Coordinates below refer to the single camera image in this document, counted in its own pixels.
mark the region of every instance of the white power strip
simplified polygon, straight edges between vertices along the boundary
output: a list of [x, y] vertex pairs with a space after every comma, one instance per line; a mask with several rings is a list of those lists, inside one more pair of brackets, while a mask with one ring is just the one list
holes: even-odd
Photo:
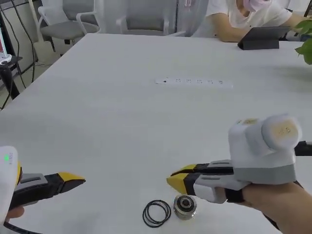
[[226, 88], [232, 89], [233, 84], [224, 80], [211, 80], [205, 78], [163, 78], [156, 79], [156, 84], [169, 84], [169, 85], [192, 85], [192, 86], [207, 86], [211, 88]]

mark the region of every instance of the human hand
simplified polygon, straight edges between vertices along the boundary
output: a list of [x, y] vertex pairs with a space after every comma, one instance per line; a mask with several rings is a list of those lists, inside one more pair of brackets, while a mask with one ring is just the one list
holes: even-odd
[[11, 218], [19, 218], [24, 214], [24, 211], [23, 207], [14, 208], [8, 212], [5, 220], [8, 221]]

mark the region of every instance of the face mask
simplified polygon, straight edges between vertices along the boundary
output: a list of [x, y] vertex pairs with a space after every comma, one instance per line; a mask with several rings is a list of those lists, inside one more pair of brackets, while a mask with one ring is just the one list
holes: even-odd
[[244, 0], [244, 7], [250, 12], [255, 12], [263, 9], [270, 3], [271, 0]]

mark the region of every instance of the ball bearing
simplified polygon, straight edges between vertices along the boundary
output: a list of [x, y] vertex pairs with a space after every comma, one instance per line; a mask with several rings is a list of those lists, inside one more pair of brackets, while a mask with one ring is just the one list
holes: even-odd
[[188, 220], [194, 217], [197, 203], [194, 198], [186, 195], [178, 195], [174, 201], [174, 212], [182, 220]]

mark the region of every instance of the black o-ring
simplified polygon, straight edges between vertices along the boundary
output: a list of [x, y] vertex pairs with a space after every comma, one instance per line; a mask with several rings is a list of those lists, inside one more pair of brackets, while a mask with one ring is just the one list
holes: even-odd
[[[161, 207], [165, 212], [165, 218], [161, 221], [157, 221], [157, 220], [153, 219], [150, 215], [150, 207], [151, 206]], [[150, 228], [159, 228], [170, 218], [170, 216], [171, 216], [171, 208], [168, 205], [168, 203], [163, 201], [163, 200], [153, 200], [153, 201], [149, 202], [145, 206], [143, 213], [142, 213], [142, 218], [143, 218], [144, 223]]]

